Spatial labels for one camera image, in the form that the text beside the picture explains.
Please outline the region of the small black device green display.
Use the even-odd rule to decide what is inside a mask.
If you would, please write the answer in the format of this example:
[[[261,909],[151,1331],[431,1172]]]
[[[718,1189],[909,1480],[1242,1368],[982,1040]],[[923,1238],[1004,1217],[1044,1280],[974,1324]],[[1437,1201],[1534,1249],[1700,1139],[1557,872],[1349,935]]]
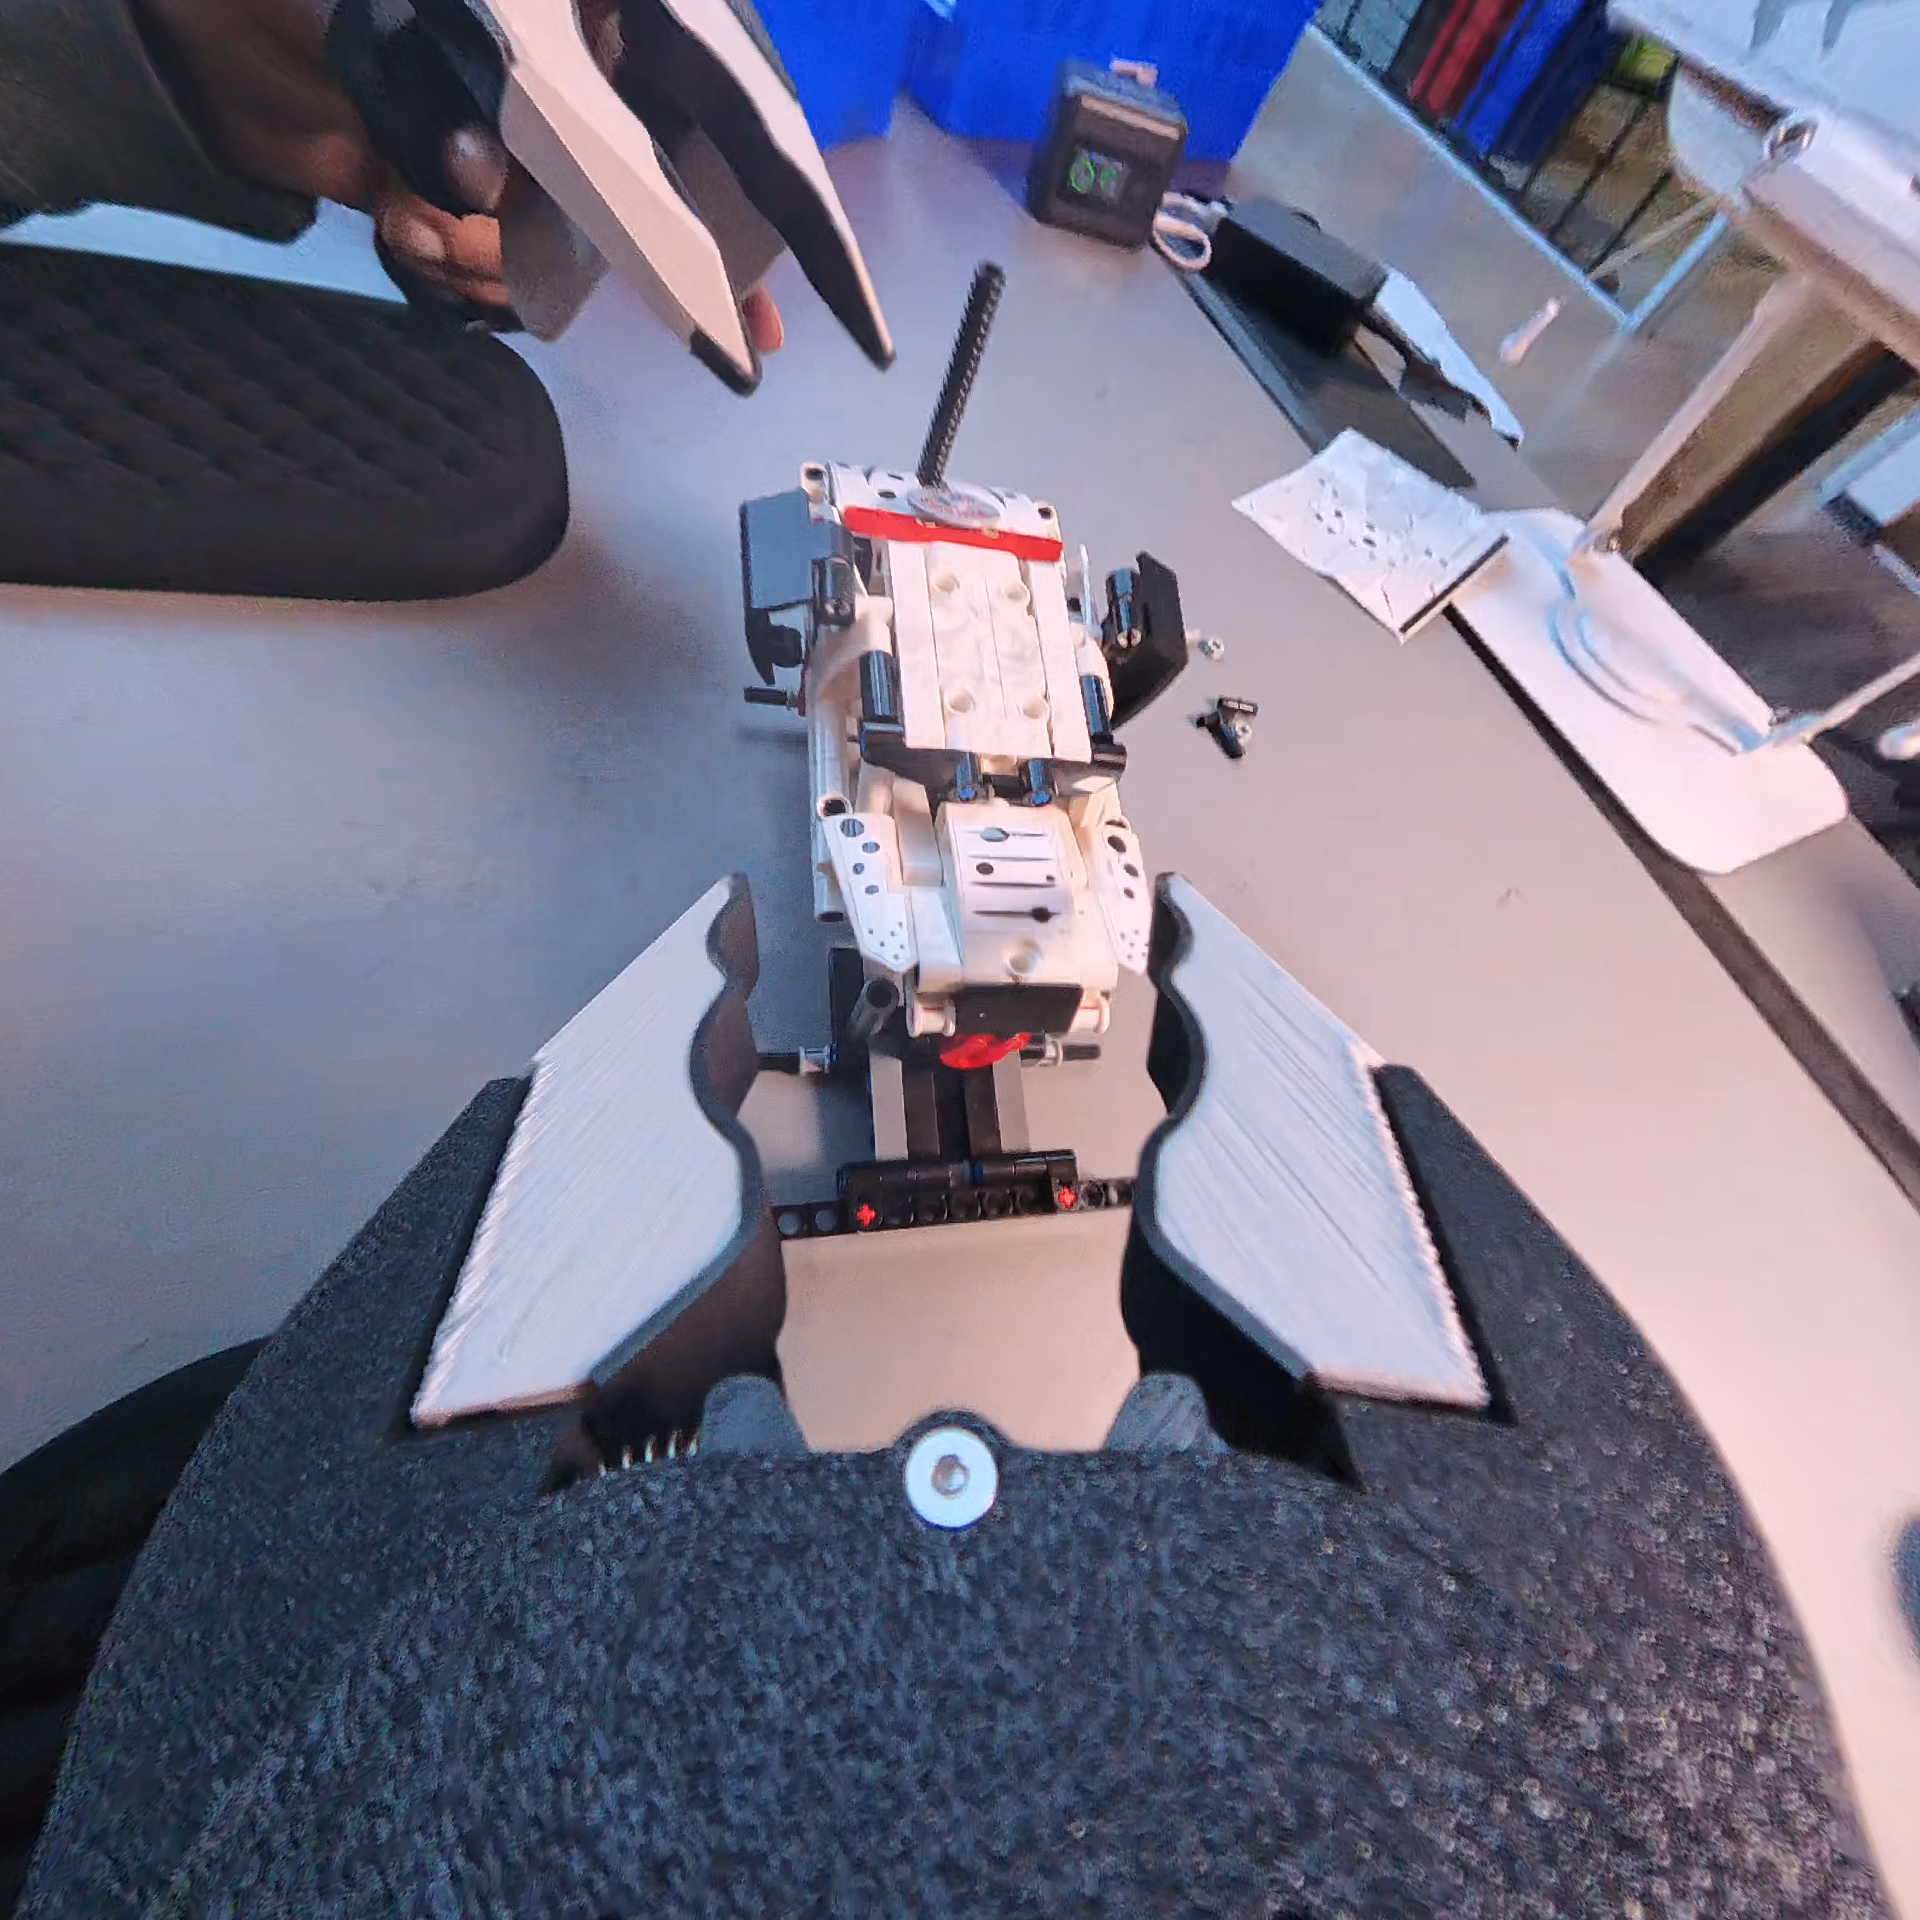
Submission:
[[[1139,252],[1183,162],[1188,121],[1139,60],[1069,59],[1028,176],[1034,220]]]

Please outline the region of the white sticker sheet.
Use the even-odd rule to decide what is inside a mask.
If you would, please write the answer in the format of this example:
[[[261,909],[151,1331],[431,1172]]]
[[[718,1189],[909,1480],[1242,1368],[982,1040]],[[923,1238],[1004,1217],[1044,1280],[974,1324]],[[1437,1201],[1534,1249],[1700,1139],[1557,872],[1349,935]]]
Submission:
[[[1443,611],[1508,540],[1497,515],[1352,427],[1233,505],[1396,637]]]

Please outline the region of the person's left hand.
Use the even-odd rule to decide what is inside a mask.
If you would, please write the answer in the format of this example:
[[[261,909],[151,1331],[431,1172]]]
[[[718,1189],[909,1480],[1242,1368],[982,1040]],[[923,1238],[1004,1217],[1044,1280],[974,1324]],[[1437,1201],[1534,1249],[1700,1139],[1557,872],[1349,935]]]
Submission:
[[[328,66],[328,5],[151,2],[134,13],[229,173],[366,213],[397,286],[518,322],[497,209],[515,195],[521,169],[488,124],[448,128],[441,169],[453,207],[443,207],[378,156]]]

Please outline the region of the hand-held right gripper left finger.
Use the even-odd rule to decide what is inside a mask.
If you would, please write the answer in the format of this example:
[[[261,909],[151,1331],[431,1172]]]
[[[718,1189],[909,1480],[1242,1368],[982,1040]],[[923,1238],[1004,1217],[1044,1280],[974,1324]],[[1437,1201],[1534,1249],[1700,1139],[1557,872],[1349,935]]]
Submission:
[[[413,1426],[595,1404],[686,1430],[775,1377],[786,1282],[756,1141],[756,909],[713,882],[534,1058]]]

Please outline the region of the white toy brick truck model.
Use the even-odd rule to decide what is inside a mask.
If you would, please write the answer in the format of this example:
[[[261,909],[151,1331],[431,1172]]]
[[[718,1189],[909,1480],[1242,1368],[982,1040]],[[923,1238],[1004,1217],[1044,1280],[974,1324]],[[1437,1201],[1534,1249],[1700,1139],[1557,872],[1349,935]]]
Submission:
[[[1130,1195],[1030,1147],[1020,1072],[1099,1058],[1145,974],[1151,877],[1119,727],[1185,668],[1168,564],[1100,587],[1056,505],[948,472],[1003,266],[980,263],[918,466],[810,463],[739,505],[745,700],[804,721],[834,1036],[765,1067],[860,1081],[872,1152],[779,1235],[1083,1212]]]

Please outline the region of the black power adapter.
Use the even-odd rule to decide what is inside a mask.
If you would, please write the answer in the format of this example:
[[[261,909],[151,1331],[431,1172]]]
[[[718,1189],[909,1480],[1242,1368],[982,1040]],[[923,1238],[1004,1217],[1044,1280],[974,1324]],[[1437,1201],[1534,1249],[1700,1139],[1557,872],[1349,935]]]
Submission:
[[[1217,214],[1201,279],[1304,345],[1335,354],[1366,322],[1386,266],[1300,207],[1242,197]]]

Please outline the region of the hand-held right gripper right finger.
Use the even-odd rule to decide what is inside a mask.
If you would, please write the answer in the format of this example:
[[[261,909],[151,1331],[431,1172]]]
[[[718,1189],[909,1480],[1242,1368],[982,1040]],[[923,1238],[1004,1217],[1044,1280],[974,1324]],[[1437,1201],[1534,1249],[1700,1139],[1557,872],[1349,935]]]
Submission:
[[[1156,877],[1139,1249],[1291,1377],[1483,1414],[1382,1057],[1185,877]]]

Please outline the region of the red and blue crates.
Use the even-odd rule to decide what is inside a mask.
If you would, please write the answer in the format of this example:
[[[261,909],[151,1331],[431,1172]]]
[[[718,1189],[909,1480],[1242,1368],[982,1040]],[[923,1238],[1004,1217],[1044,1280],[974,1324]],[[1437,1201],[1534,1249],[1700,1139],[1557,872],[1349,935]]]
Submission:
[[[1710,214],[1669,142],[1675,53],[1602,2],[1329,2],[1314,25],[1605,284]]]

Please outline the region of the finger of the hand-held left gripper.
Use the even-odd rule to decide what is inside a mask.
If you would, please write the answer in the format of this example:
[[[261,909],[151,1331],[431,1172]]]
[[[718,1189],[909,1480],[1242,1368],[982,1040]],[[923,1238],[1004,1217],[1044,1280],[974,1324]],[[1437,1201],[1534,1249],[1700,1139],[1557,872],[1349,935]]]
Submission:
[[[772,266],[772,224],[701,129],[660,150],[598,68],[570,2],[491,2],[499,132],[518,176],[497,213],[518,322],[551,342],[602,275],[625,279],[733,390],[761,359],[742,297]]]
[[[625,105],[718,252],[737,320],[704,293],[693,307],[693,345],[713,372],[761,372],[745,295],[786,252],[850,342],[877,370],[892,365],[872,275],[751,5],[625,2]]]

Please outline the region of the white booklet stand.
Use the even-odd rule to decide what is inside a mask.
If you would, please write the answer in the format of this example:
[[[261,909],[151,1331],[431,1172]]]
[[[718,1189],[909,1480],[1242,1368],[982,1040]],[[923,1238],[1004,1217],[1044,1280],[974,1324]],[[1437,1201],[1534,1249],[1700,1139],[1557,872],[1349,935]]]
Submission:
[[[1621,551],[1629,515],[1731,400],[1758,398],[1792,326],[1845,318],[1914,365],[1914,151],[1836,112],[1781,121],[1733,209],[1782,263],[1736,339],[1585,520],[1502,513],[1502,551],[1457,618],[1632,820],[1725,876],[1834,826],[1845,795],[1810,744],[1914,680],[1917,659],[1775,717]]]

